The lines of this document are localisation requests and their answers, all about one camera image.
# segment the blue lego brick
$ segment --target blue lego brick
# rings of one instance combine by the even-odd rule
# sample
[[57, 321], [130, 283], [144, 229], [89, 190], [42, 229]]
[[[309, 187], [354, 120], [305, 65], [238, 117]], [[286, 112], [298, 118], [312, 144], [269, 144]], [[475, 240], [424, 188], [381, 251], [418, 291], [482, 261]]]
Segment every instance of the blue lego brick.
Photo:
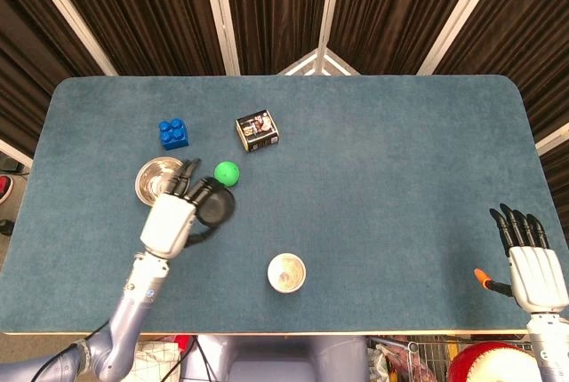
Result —
[[166, 149], [187, 147], [189, 144], [188, 131], [186, 124], [179, 118], [174, 118], [170, 122], [165, 120], [160, 122], [160, 142]]

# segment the red and white object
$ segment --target red and white object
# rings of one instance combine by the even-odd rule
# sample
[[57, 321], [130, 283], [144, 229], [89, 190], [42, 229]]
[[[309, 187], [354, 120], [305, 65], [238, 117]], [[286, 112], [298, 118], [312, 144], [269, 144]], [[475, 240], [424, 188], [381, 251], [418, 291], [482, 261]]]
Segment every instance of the red and white object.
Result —
[[484, 342], [469, 346], [454, 358], [449, 382], [541, 382], [535, 359], [503, 343]]
[[0, 203], [3, 203], [10, 195], [14, 181], [9, 176], [0, 176]]

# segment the orange object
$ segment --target orange object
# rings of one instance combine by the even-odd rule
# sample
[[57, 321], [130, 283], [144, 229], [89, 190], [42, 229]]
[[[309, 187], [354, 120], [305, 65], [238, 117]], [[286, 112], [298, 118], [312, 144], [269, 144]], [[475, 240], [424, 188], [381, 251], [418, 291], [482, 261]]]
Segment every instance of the orange object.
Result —
[[474, 270], [474, 276], [477, 278], [480, 284], [482, 284], [482, 287], [488, 289], [488, 282], [491, 282], [492, 278], [490, 278], [487, 273], [482, 271], [480, 268], [477, 268]]
[[446, 351], [448, 353], [448, 358], [452, 361], [461, 350], [457, 344], [446, 344]]
[[392, 369], [389, 372], [389, 382], [397, 382], [397, 381], [398, 381], [397, 370]]

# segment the red object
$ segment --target red object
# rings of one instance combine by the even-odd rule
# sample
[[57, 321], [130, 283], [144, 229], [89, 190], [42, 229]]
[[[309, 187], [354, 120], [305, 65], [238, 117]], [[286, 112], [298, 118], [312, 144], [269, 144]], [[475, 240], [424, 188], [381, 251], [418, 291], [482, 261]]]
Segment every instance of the red object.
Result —
[[517, 349], [515, 346], [505, 344], [504, 342], [483, 342], [469, 346], [454, 357], [451, 367], [448, 370], [449, 382], [466, 382], [470, 368], [476, 359], [480, 355], [497, 348]]
[[0, 176], [0, 196], [6, 194], [12, 181], [7, 176]]
[[192, 339], [191, 335], [176, 335], [174, 337], [174, 342], [178, 344], [178, 348], [181, 351], [186, 351], [189, 345], [189, 341]]

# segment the small box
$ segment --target small box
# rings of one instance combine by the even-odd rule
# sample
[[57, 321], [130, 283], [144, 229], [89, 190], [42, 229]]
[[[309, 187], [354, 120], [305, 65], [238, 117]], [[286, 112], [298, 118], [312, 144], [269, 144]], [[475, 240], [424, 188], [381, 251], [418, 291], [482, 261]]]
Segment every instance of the small box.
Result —
[[268, 110], [246, 115], [235, 120], [237, 133], [245, 151], [251, 152], [278, 142], [278, 129]]

